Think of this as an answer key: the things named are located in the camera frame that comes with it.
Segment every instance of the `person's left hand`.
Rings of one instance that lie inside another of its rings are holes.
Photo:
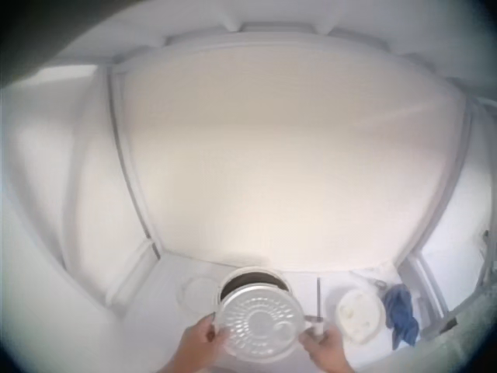
[[[228,331],[214,332],[214,315],[201,319],[183,333],[171,361],[159,373],[196,373],[210,367],[217,359]]]

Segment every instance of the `hand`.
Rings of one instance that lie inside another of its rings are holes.
[[[304,349],[309,353],[311,360],[326,373],[353,373],[343,351],[342,334],[336,326],[325,331],[323,339],[318,342],[310,332],[303,332],[299,336]]]
[[[228,338],[228,331],[214,332],[214,315],[201,319],[183,333],[171,361],[159,373],[196,373],[210,367]]]

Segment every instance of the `perforated lid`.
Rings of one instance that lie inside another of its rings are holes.
[[[226,351],[238,359],[272,362],[286,357],[304,330],[304,313],[287,291],[268,284],[245,285],[229,294],[216,314],[217,328],[230,330]]]

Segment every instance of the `round lid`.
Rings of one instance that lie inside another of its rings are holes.
[[[336,323],[344,336],[363,344],[374,338],[385,325],[383,303],[369,291],[353,289],[336,306]]]
[[[273,362],[286,357],[304,331],[304,313],[287,291],[268,284],[245,285],[229,294],[216,314],[228,328],[225,348],[243,361]]]

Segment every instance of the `blue cloth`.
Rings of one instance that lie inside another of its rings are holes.
[[[404,284],[395,285],[383,297],[387,312],[387,328],[392,329],[392,348],[397,350],[402,340],[414,346],[419,325],[412,316],[411,293]]]

